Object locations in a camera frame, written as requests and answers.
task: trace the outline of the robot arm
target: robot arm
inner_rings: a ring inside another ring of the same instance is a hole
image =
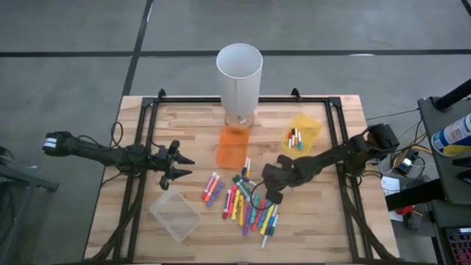
[[[160,187],[169,188],[168,180],[191,174],[189,170],[175,169],[174,162],[194,164],[190,159],[180,154],[179,141],[172,141],[166,149],[159,146],[156,154],[142,144],[132,144],[123,148],[110,148],[89,141],[80,140],[69,132],[49,132],[43,145],[44,153],[51,156],[76,155],[82,158],[98,161],[105,166],[115,166],[120,172],[131,176],[140,174],[142,170],[165,172],[160,179]]]
[[[399,146],[399,141],[388,124],[368,127],[360,135],[314,157],[292,160],[285,155],[278,156],[281,168],[266,164],[262,178],[266,186],[266,198],[280,204],[283,195],[279,192],[286,186],[296,187],[313,179],[326,166],[343,162],[348,175],[359,176],[365,163],[372,158],[384,159]]]

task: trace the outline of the white cylinder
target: white cylinder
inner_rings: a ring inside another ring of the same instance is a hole
[[[262,54],[248,44],[224,47],[216,58],[222,107],[231,116],[251,116],[257,107]]]

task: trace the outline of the wooden tabletop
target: wooden tabletop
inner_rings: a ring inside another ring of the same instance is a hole
[[[340,97],[349,136],[361,133],[366,128],[366,122],[359,96]],[[122,100],[118,115],[118,121],[124,126],[122,146],[134,141],[141,99],[141,96],[125,96]],[[255,111],[255,123],[250,128],[249,138],[248,155],[252,158],[253,180],[260,179],[261,170],[266,163],[276,164],[277,156],[281,153],[283,131],[298,113],[304,113],[323,125],[311,154],[316,155],[332,147],[323,104],[260,103]],[[305,185],[283,190],[284,200],[278,209],[280,217],[276,233],[269,238],[265,249],[261,249],[260,233],[251,231],[248,236],[242,236],[241,227],[236,222],[222,219],[225,194],[219,196],[212,207],[206,207],[201,194],[211,173],[217,172],[226,187],[230,187],[233,184],[231,178],[240,172],[220,169],[216,164],[219,133],[223,125],[224,110],[220,104],[159,104],[153,140],[166,146],[172,140],[180,141],[180,152],[196,162],[195,165],[176,164],[177,168],[190,169],[193,174],[170,182],[170,185],[178,189],[201,214],[201,224],[181,243],[168,234],[149,212],[150,205],[163,193],[159,186],[162,173],[149,171],[134,262],[350,261],[344,211],[334,166],[327,167]],[[143,139],[146,137],[147,126],[148,121],[144,125]],[[340,140],[337,120],[336,126]],[[104,180],[116,174],[116,169],[107,168]],[[125,177],[119,177],[101,189],[85,258],[97,253],[116,228],[125,183]],[[360,190],[368,225],[388,251],[398,256],[379,178],[365,177]],[[264,191],[261,188],[260,194],[263,195]],[[358,229],[356,235],[362,252]],[[127,251],[127,237],[129,233],[125,235],[123,254]]]

